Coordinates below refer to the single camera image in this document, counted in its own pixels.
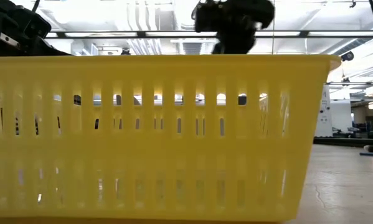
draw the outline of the pipe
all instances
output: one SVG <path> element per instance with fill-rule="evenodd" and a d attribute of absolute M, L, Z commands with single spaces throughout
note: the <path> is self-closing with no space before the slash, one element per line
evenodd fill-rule
<path fill-rule="evenodd" d="M 146 10 L 147 10 L 146 2 L 139 2 L 139 21 L 138 21 L 138 23 L 139 23 L 139 26 L 142 28 L 142 30 L 149 30 L 149 27 L 146 23 Z M 144 42 L 145 45 L 146 45 L 146 43 L 148 43 L 148 45 L 150 46 L 150 49 L 153 51 L 153 53 L 155 55 L 157 54 L 157 50 L 156 50 L 156 47 L 153 44 L 152 39 L 144 39 L 143 42 Z"/>
<path fill-rule="evenodd" d="M 373 23 L 366 26 L 362 30 L 368 30 L 368 29 L 373 30 Z M 356 39 L 353 39 L 353 40 L 348 40 L 344 44 L 341 44 L 339 47 L 332 46 L 332 47 L 328 48 L 327 50 L 322 52 L 322 54 L 342 55 L 342 54 L 345 54 L 346 52 L 349 52 L 349 51 L 355 49 L 356 47 L 361 46 L 362 44 L 365 44 L 365 43 L 369 42 L 372 39 L 373 38 L 356 38 Z"/>
<path fill-rule="evenodd" d="M 303 23 L 303 25 L 301 26 L 301 28 L 300 28 L 300 30 L 303 30 L 303 29 L 305 29 L 317 16 L 318 16 L 318 14 L 320 13 L 320 11 L 323 9 L 323 7 L 322 8 L 320 8 L 320 9 L 316 9 L 314 12 L 312 12 L 311 13 L 311 15 L 312 16 L 310 16 L 304 23 Z M 279 44 L 278 44 L 278 47 L 277 47 L 277 52 L 279 52 L 280 51 L 280 49 L 281 49 L 281 47 L 282 46 L 284 46 L 284 44 L 285 44 L 285 40 L 281 40 L 281 42 L 279 42 Z"/>
<path fill-rule="evenodd" d="M 136 23 L 136 2 L 131 1 L 128 4 L 127 10 L 128 10 L 128 24 L 131 30 L 139 30 L 138 24 Z M 143 54 L 145 55 L 150 54 L 146 44 L 142 42 L 141 39 L 136 39 L 135 42 L 139 45 Z"/>
<path fill-rule="evenodd" d="M 157 26 L 156 26 L 156 6 L 154 3 L 151 3 L 149 1 L 146 1 L 147 7 L 148 7 L 148 12 L 149 12 L 149 26 L 150 30 L 156 31 Z M 163 54 L 163 51 L 161 50 L 161 40 L 160 39 L 154 39 L 154 46 L 159 54 Z"/>
<path fill-rule="evenodd" d="M 130 26 L 124 26 L 121 21 L 125 21 L 127 20 L 127 8 L 126 8 L 126 2 L 123 1 L 123 2 L 120 2 L 119 3 L 120 5 L 118 6 L 118 8 L 120 9 L 120 12 L 117 13 L 117 18 L 115 19 L 115 25 L 117 27 L 118 30 L 125 30 L 125 31 L 131 31 L 130 29 Z M 131 39 L 127 39 L 127 44 L 131 47 L 131 49 L 134 51 L 135 54 L 142 54 L 141 53 L 141 49 L 131 40 Z"/>
<path fill-rule="evenodd" d="M 324 6 L 322 6 L 321 8 L 319 8 L 319 9 L 316 9 L 313 13 L 312 13 L 312 16 L 310 16 L 309 17 L 309 19 L 307 19 L 304 23 L 303 23 L 303 25 L 301 26 L 301 28 L 300 28 L 300 30 L 304 30 L 306 27 L 308 27 L 308 25 L 310 25 L 316 18 L 317 18 L 317 16 L 319 15 L 319 13 L 324 9 L 324 8 L 326 8 L 326 7 L 328 7 L 330 4 L 332 4 L 332 3 L 334 3 L 334 1 L 333 0 L 328 0 L 328 1 L 326 1 L 326 3 L 324 4 Z M 283 43 L 280 43 L 279 44 L 279 47 L 277 47 L 277 52 L 279 51 L 279 49 L 280 49 L 280 47 L 282 46 L 284 44 L 284 42 Z M 305 49 L 306 49 L 306 51 L 307 51 L 307 53 L 308 53 L 308 46 L 307 46 L 307 39 L 305 39 Z"/>

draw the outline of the yellow plastic basket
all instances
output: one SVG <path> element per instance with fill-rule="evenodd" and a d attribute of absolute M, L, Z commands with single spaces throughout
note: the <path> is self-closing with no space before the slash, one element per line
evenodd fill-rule
<path fill-rule="evenodd" d="M 292 219 L 323 83 L 339 64 L 0 58 L 0 217 Z"/>

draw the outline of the basket slot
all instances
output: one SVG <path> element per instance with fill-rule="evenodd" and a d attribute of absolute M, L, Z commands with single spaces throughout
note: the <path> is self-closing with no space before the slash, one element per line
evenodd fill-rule
<path fill-rule="evenodd" d="M 197 92 L 196 97 L 196 106 L 204 106 L 205 105 L 205 96 L 202 93 Z"/>
<path fill-rule="evenodd" d="M 109 82 L 104 82 L 102 86 L 102 130 L 106 138 L 113 131 L 111 120 L 114 117 L 113 109 L 113 85 Z"/>
<path fill-rule="evenodd" d="M 135 129 L 136 129 L 136 130 L 139 130 L 140 127 L 141 127 L 141 120 L 140 120 L 139 118 L 137 118 L 137 119 L 135 120 Z"/>
<path fill-rule="evenodd" d="M 53 175 L 53 184 L 54 187 L 54 197 L 53 197 L 53 204 L 55 208 L 62 208 L 65 203 L 64 197 L 64 175 L 63 175 L 63 168 L 62 164 L 56 162 L 55 163 L 55 175 Z"/>
<path fill-rule="evenodd" d="M 144 132 L 151 132 L 154 129 L 154 86 L 150 80 L 143 83 L 142 100 L 143 122 L 141 127 Z"/>
<path fill-rule="evenodd" d="M 102 96 L 101 94 L 94 94 L 92 99 L 94 106 L 101 106 L 102 105 Z"/>
<path fill-rule="evenodd" d="M 42 85 L 42 113 L 39 123 L 39 136 L 47 140 L 53 137 L 53 131 L 57 133 L 57 118 L 54 117 L 54 94 L 50 85 Z"/>
<path fill-rule="evenodd" d="M 249 139 L 258 138 L 260 132 L 260 98 L 259 98 L 258 85 L 255 82 L 247 83 L 247 104 L 246 104 L 246 118 L 247 124 L 247 137 Z"/>
<path fill-rule="evenodd" d="M 115 190 L 116 190 L 116 204 L 117 207 L 123 208 L 125 202 L 125 185 L 123 174 L 119 175 L 119 178 L 115 179 Z"/>
<path fill-rule="evenodd" d="M 225 136 L 225 121 L 223 118 L 219 119 L 219 135 Z"/>
<path fill-rule="evenodd" d="M 121 95 L 114 94 L 113 95 L 113 105 L 114 106 L 121 106 Z"/>
<path fill-rule="evenodd" d="M 80 95 L 74 95 L 74 105 L 81 106 L 81 96 Z"/>
<path fill-rule="evenodd" d="M 217 105 L 225 106 L 226 105 L 226 95 L 224 93 L 219 93 L 217 95 Z"/>
<path fill-rule="evenodd" d="M 176 171 L 176 206 L 178 209 L 185 209 L 186 190 L 185 190 L 185 170 Z"/>
<path fill-rule="evenodd" d="M 53 113 L 52 113 L 51 118 L 54 120 L 54 125 L 52 127 L 52 130 L 55 136 L 60 136 L 62 134 L 62 121 L 63 121 L 62 120 L 62 115 L 63 115 L 62 95 L 54 95 L 52 111 Z"/>
<path fill-rule="evenodd" d="M 182 133 L 182 119 L 181 118 L 177 119 L 177 133 L 178 134 Z"/>
<path fill-rule="evenodd" d="M 199 135 L 199 119 L 196 119 L 196 136 Z"/>
<path fill-rule="evenodd" d="M 84 81 L 81 87 L 82 94 L 82 106 L 81 106 L 81 126 L 83 134 L 86 134 L 89 138 L 93 133 L 93 127 L 96 120 L 93 117 L 93 88 L 92 84 Z"/>
<path fill-rule="evenodd" d="M 226 138 L 234 139 L 237 134 L 238 88 L 237 81 L 228 79 L 226 82 L 227 106 L 225 115 Z"/>
<path fill-rule="evenodd" d="M 158 210 L 164 210 L 166 206 L 166 181 L 163 174 L 158 174 L 156 180 L 156 208 Z"/>
<path fill-rule="evenodd" d="M 196 209 L 205 209 L 205 179 L 203 177 L 198 177 L 196 180 Z"/>
<path fill-rule="evenodd" d="M 261 138 L 268 136 L 268 120 L 269 120 L 269 96 L 266 93 L 260 94 L 260 130 Z"/>
<path fill-rule="evenodd" d="M 38 117 L 37 114 L 35 114 L 35 118 L 34 118 L 35 135 L 39 135 L 39 125 L 38 125 L 39 120 L 40 120 L 40 118 Z"/>
<path fill-rule="evenodd" d="M 16 135 L 16 117 L 14 108 L 14 88 L 7 85 L 4 90 L 3 107 L 2 107 L 3 133 L 9 141 Z"/>
<path fill-rule="evenodd" d="M 216 209 L 218 210 L 224 210 L 225 209 L 225 196 L 226 196 L 226 188 L 227 188 L 227 184 L 226 184 L 226 171 L 224 170 L 219 170 L 217 171 L 217 183 L 216 183 L 216 188 L 215 188 L 215 191 L 217 192 L 217 195 L 216 195 L 216 202 L 217 202 L 217 205 L 216 205 Z"/>
<path fill-rule="evenodd" d="M 87 188 L 86 188 L 86 181 L 85 181 L 85 162 L 76 160 L 73 165 L 73 185 L 75 189 L 75 196 L 74 196 L 74 206 L 78 209 L 84 209 L 87 206 L 87 202 L 85 201 L 87 197 Z"/>
<path fill-rule="evenodd" d="M 202 132 L 203 136 L 205 136 L 205 119 L 203 119 Z"/>
<path fill-rule="evenodd" d="M 282 124 L 282 136 L 285 138 L 289 133 L 289 107 L 290 107 L 290 94 L 287 91 L 283 91 L 281 94 L 281 106 L 280 106 L 280 122 Z"/>
<path fill-rule="evenodd" d="M 105 203 L 103 199 L 103 191 L 104 188 L 106 188 L 105 185 L 103 185 L 103 172 L 102 170 L 97 170 L 97 191 L 98 191 L 98 198 L 97 198 L 97 204 L 102 205 Z"/>
<path fill-rule="evenodd" d="M 35 188 L 35 191 L 37 193 L 37 205 L 38 206 L 41 206 L 43 203 L 45 204 L 45 201 L 46 201 L 46 197 L 47 197 L 47 194 L 46 194 L 46 191 L 44 190 L 44 187 L 43 185 L 45 184 L 44 183 L 44 170 L 41 169 L 41 168 L 37 168 L 37 169 L 34 169 L 34 174 L 35 172 L 37 171 L 38 172 L 38 178 L 34 178 L 37 179 L 34 183 L 36 183 L 37 187 Z"/>
<path fill-rule="evenodd" d="M 196 83 L 194 80 L 186 80 L 183 84 L 184 106 L 182 107 L 182 137 L 196 138 Z"/>
<path fill-rule="evenodd" d="M 246 184 L 245 180 L 237 181 L 237 208 L 243 210 L 245 208 L 246 199 Z"/>
<path fill-rule="evenodd" d="M 121 107 L 122 107 L 122 122 L 123 122 L 123 130 L 124 131 L 131 131 L 135 129 L 135 119 L 134 119 L 134 94 L 133 94 L 133 87 L 131 86 L 130 82 L 123 83 L 121 89 Z"/>
<path fill-rule="evenodd" d="M 205 84 L 205 137 L 207 139 L 215 139 L 219 133 L 219 126 L 217 125 L 217 89 L 215 85 L 207 82 Z"/>
<path fill-rule="evenodd" d="M 65 83 L 62 85 L 62 115 L 60 116 L 60 130 L 63 138 L 69 138 L 72 135 L 73 104 L 72 86 L 69 83 Z"/>
<path fill-rule="evenodd" d="M 283 123 L 280 121 L 281 94 L 279 86 L 271 86 L 268 98 L 268 138 L 280 139 Z"/>
<path fill-rule="evenodd" d="M 15 111 L 15 135 L 20 135 L 19 120 L 19 113 Z"/>
<path fill-rule="evenodd" d="M 99 118 L 95 120 L 95 130 L 99 129 Z"/>
<path fill-rule="evenodd" d="M 24 128 L 23 137 L 30 139 L 37 135 L 38 123 L 34 108 L 34 86 L 31 88 L 23 87 L 22 96 L 22 110 L 23 110 L 23 120 L 22 127 Z"/>
<path fill-rule="evenodd" d="M 163 128 L 169 138 L 177 133 L 174 96 L 174 85 L 170 80 L 166 80 L 163 89 Z"/>

